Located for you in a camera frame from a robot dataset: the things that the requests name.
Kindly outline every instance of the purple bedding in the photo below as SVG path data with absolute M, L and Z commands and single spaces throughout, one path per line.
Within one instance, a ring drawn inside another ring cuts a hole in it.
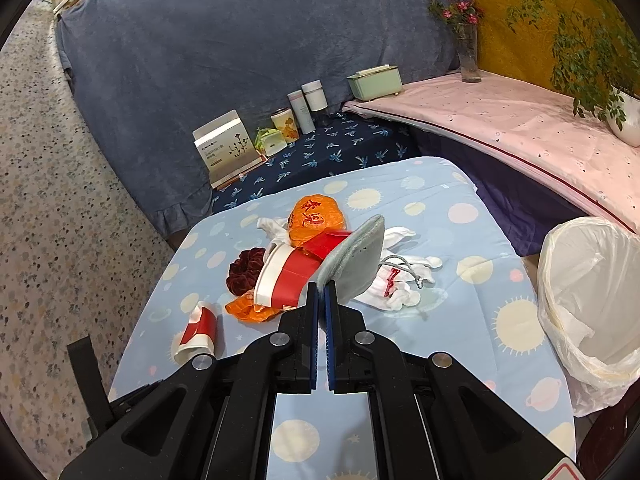
M 496 158 L 455 140 L 410 129 L 422 155 L 441 156 L 463 170 L 519 256 L 537 254 L 558 224 L 588 216 L 575 205 Z

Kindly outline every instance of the gray string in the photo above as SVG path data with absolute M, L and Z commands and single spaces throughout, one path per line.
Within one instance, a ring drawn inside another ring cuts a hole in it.
M 402 260 L 402 262 L 406 265 L 406 268 L 403 267 L 401 264 L 395 264 L 392 262 L 388 262 L 388 260 L 392 259 L 392 258 L 396 258 L 398 260 Z M 418 288 L 422 288 L 422 276 L 418 276 L 414 270 L 411 268 L 411 264 L 405 260 L 402 256 L 396 256 L 395 254 L 392 254 L 391 256 L 387 256 L 386 258 L 382 258 L 379 263 L 378 263 L 378 268 L 382 267 L 383 265 L 389 266 L 389 267 L 393 267 L 395 269 L 398 270 L 404 270 L 405 272 L 408 272 L 410 275 L 412 275 L 414 277 L 415 280 L 415 284 L 418 286 Z

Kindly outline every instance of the green tissue box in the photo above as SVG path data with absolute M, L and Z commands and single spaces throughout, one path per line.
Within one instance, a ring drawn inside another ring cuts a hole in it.
M 398 94 L 402 90 L 402 81 L 397 66 L 383 65 L 360 70 L 347 79 L 354 97 L 361 101 L 371 101 L 384 95 Z

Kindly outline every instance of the metal bolt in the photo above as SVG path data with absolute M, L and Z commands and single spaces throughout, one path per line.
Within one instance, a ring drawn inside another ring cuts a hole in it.
M 444 352 L 434 354 L 431 360 L 438 368 L 449 368 L 453 364 L 451 356 Z
M 213 358 L 208 354 L 200 354 L 191 361 L 191 366 L 196 370 L 206 370 L 213 364 Z
M 356 343 L 360 343 L 361 345 L 370 345 L 375 340 L 375 336 L 371 332 L 367 332 L 363 330 L 362 332 L 358 332 L 356 334 Z
M 274 346 L 284 346 L 289 342 L 289 339 L 289 334 L 285 334 L 284 332 L 276 332 L 275 334 L 271 334 L 269 342 Z

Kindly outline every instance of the flower pattern can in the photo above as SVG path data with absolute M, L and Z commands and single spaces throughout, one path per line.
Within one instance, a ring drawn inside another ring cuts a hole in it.
M 273 125 L 282 132 L 284 140 L 287 144 L 295 142 L 300 138 L 298 128 L 296 126 L 296 120 L 293 118 L 293 112 L 291 108 L 281 108 L 271 114 L 271 121 Z

